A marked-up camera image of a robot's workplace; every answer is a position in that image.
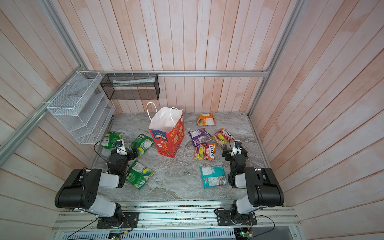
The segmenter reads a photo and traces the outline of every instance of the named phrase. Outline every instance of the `wooden wall panel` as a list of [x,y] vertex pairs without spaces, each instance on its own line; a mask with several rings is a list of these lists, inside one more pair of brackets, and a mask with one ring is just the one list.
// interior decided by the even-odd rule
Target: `wooden wall panel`
[[[93,10],[92,14],[99,14],[101,7],[94,5]],[[98,28],[106,28],[103,19],[96,20]],[[113,41],[111,34],[102,39]],[[115,63],[121,66],[120,59]],[[77,67],[39,0],[2,1],[0,144]],[[0,231],[3,236],[47,239],[63,210],[55,207],[56,192],[72,169],[87,166],[93,154],[90,146],[78,144],[52,115],[48,115],[0,169]]]
[[[265,69],[296,2],[53,0],[87,67],[95,71]],[[250,77],[164,78],[155,104],[244,112],[257,83]],[[144,112],[147,102],[120,100],[117,111]]]
[[383,11],[308,2],[252,116],[308,239],[382,239]]

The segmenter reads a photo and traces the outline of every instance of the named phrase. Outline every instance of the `purple candy bag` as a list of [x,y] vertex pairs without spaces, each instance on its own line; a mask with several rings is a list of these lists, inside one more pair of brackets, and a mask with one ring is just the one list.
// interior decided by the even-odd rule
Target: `purple candy bag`
[[205,128],[199,130],[188,132],[191,137],[193,144],[197,147],[201,143],[205,143],[210,140],[211,135],[205,131]]

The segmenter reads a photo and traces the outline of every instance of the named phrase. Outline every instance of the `teal snack bag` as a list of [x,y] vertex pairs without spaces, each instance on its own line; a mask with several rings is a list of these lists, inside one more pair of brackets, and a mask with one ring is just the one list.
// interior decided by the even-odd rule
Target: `teal snack bag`
[[123,132],[107,132],[105,134],[105,137],[101,142],[101,146],[106,149],[112,149],[115,148],[115,143],[117,140],[120,140],[123,136]]
[[141,157],[155,141],[152,138],[140,134],[133,143],[128,147],[128,151],[132,151],[132,148],[136,145],[137,153]]
[[127,181],[136,188],[141,189],[153,174],[155,174],[155,171],[135,161],[129,170]]
[[226,186],[225,172],[223,165],[213,167],[200,167],[204,188]]

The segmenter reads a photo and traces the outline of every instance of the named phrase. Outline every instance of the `wire mesh basket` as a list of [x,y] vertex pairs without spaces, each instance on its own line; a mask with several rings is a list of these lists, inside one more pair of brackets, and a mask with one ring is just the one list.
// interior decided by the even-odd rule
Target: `wire mesh basket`
[[157,74],[107,73],[101,87],[109,100],[158,100]]
[[101,80],[100,73],[78,72],[47,107],[80,144],[99,141],[115,111],[103,92],[94,94]]

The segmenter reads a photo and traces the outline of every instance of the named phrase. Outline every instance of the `black mesh basket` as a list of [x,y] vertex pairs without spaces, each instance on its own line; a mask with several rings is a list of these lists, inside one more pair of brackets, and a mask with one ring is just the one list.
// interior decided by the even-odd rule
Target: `black mesh basket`
[[101,87],[109,100],[158,100],[157,74],[107,73]]

